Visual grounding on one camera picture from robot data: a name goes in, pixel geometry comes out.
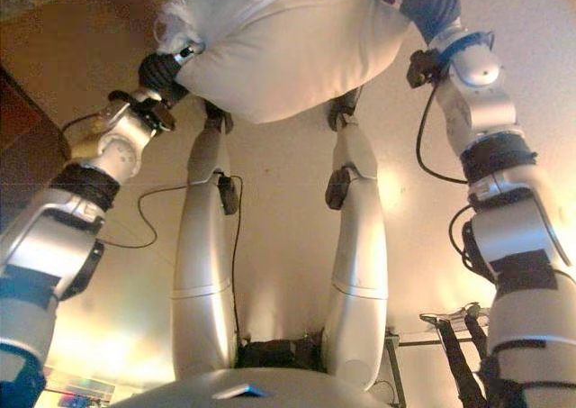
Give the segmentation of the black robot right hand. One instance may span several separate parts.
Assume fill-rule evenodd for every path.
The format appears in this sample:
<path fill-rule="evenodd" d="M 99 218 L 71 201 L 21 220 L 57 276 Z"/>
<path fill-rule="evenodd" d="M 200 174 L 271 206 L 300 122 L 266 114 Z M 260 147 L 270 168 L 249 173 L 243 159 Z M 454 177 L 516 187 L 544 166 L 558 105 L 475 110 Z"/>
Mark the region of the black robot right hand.
<path fill-rule="evenodd" d="M 460 0 L 380 0 L 414 23 L 429 45 L 436 36 L 460 19 Z"/>

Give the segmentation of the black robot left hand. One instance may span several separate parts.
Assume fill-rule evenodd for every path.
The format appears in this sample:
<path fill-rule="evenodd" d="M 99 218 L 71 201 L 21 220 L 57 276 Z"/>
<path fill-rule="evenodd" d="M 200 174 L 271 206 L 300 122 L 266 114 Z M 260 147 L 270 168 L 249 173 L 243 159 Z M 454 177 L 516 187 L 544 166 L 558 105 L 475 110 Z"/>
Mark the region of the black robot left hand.
<path fill-rule="evenodd" d="M 174 54 L 149 54 L 139 66 L 140 85 L 160 95 L 168 108 L 174 107 L 189 93 L 176 82 L 177 75 L 185 64 L 202 54 L 204 49 L 203 43 L 188 41 Z"/>

